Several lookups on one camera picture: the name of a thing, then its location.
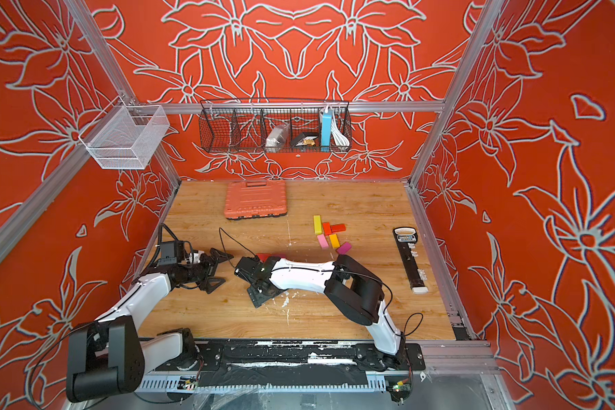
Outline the small red block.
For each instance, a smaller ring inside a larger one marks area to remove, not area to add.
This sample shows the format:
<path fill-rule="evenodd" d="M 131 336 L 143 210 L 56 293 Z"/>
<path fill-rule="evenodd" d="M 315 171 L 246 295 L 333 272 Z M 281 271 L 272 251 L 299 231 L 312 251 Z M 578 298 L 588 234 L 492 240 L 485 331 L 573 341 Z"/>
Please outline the small red block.
<path fill-rule="evenodd" d="M 266 261 L 269 257 L 271 257 L 271 254 L 268 253 L 258 253 L 256 255 L 261 261 Z"/>

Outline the orange long block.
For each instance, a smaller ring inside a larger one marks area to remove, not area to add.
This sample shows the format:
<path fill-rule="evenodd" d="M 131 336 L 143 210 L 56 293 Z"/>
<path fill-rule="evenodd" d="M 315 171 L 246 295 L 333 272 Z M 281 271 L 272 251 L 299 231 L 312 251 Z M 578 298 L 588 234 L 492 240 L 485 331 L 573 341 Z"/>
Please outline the orange long block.
<path fill-rule="evenodd" d="M 331 234 L 329 236 L 329 240 L 330 240 L 330 243 L 331 243 L 331 247 L 333 247 L 333 249 L 338 249 L 341 246 L 337 234 L 335 234 L 335 233 Z"/>

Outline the magenta long block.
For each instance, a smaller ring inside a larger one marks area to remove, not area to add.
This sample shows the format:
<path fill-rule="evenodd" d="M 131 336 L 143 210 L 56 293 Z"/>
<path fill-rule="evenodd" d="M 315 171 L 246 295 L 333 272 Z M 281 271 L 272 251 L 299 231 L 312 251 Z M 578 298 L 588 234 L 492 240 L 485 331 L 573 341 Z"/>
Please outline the magenta long block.
<path fill-rule="evenodd" d="M 339 255 L 346 255 L 351 249 L 352 245 L 349 242 L 345 242 L 336 249 L 336 252 Z"/>

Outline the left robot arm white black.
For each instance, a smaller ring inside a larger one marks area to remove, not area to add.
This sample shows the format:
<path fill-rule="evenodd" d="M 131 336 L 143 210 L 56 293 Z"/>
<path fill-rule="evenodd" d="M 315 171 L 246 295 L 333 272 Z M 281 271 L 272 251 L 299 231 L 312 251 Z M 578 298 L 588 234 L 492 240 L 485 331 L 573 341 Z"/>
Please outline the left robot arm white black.
<path fill-rule="evenodd" d="M 142 341 L 138 330 L 172 290 L 194 284 L 211 293 L 223 278 L 215 273 L 233 256 L 218 249 L 155 253 L 126 295 L 68 338 L 66 396 L 79 403 L 133 393 L 145 374 L 168 363 L 191 370 L 203 363 L 191 330 L 179 328 Z"/>

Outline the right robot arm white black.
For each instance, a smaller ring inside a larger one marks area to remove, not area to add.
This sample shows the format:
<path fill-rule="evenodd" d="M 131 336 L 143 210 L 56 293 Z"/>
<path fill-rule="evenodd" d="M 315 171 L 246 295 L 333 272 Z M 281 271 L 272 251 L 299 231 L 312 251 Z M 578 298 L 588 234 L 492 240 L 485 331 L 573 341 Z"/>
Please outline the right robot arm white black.
<path fill-rule="evenodd" d="M 247 292 L 257 308 L 287 290 L 321 294 L 344 317 L 367 329 L 377 351 L 391 356 L 400 351 L 402 334 L 389 315 L 384 282 L 350 256 L 321 263 L 243 257 L 234 273 L 249 284 Z"/>

